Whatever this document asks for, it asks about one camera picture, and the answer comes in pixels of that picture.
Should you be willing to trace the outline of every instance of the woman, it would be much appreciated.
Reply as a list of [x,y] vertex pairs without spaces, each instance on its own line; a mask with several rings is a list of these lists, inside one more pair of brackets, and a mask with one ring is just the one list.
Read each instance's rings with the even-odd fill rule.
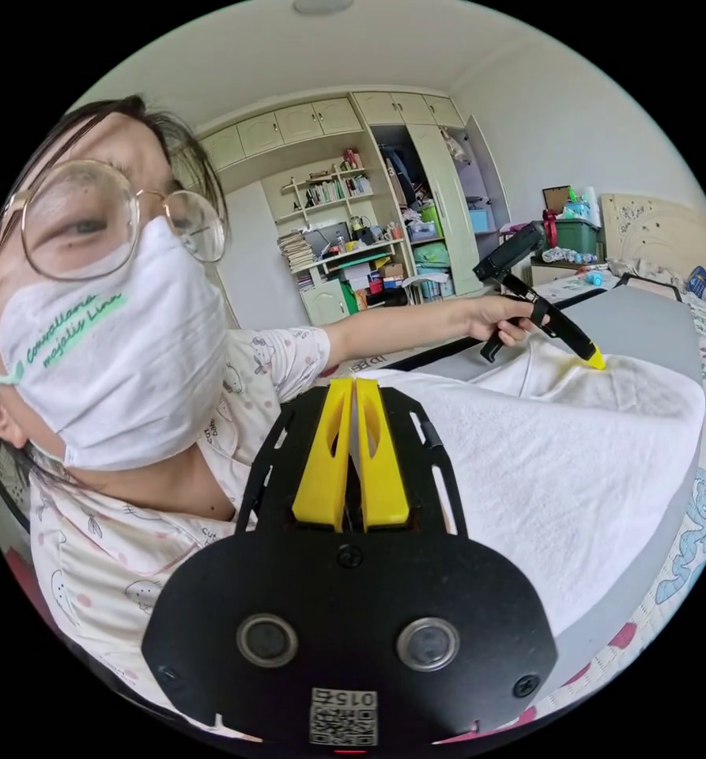
[[0,214],[0,439],[30,478],[41,590],[71,640],[169,709],[140,652],[150,610],[232,533],[280,404],[344,361],[531,329],[529,304],[485,297],[229,332],[202,265],[225,226],[202,148],[138,97],[64,116]]

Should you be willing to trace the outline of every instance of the green text on mask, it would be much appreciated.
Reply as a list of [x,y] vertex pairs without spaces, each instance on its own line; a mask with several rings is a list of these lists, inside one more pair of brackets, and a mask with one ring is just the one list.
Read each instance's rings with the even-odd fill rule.
[[40,353],[49,350],[50,353],[42,361],[43,366],[49,368],[79,343],[98,322],[125,303],[126,298],[122,293],[116,293],[102,301],[98,301],[96,295],[87,296],[53,319],[50,328],[28,349],[26,361],[33,364]]

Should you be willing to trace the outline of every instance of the gray mattress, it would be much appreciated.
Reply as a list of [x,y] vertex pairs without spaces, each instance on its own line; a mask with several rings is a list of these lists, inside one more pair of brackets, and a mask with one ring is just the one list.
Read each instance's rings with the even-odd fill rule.
[[[634,288],[617,287],[571,306],[565,313],[603,353],[650,361],[684,374],[701,385],[697,333],[686,304]],[[556,342],[568,350],[563,343]],[[481,357],[480,349],[481,346],[469,348],[415,371],[471,380],[511,360],[519,350],[502,349],[495,364],[491,365]],[[681,488],[674,494],[663,520],[642,553],[608,594],[557,638],[558,662],[535,700],[541,700],[561,687],[602,651],[650,590],[685,514],[699,453],[700,440]]]

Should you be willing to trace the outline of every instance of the white towel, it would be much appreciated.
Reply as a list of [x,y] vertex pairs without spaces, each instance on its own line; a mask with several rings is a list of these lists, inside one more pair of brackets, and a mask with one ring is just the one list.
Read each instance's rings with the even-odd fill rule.
[[704,420],[692,380],[605,358],[606,370],[595,371],[536,334],[519,357],[470,383],[359,375],[423,405],[451,457],[469,537],[524,572],[553,635],[597,604],[646,546]]

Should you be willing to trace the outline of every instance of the yellow 3d-printed part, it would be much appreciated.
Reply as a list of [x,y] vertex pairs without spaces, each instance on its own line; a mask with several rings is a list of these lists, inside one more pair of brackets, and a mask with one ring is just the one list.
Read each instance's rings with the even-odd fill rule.
[[590,356],[590,358],[587,360],[587,363],[593,368],[593,369],[599,369],[602,371],[606,368],[606,362],[603,359],[603,355],[600,352],[600,348],[595,346],[595,352]]
[[355,389],[364,528],[403,525],[410,509],[379,385],[375,379],[359,379]]
[[353,381],[352,377],[331,380],[292,507],[298,522],[333,527],[336,532],[342,532],[345,513]]

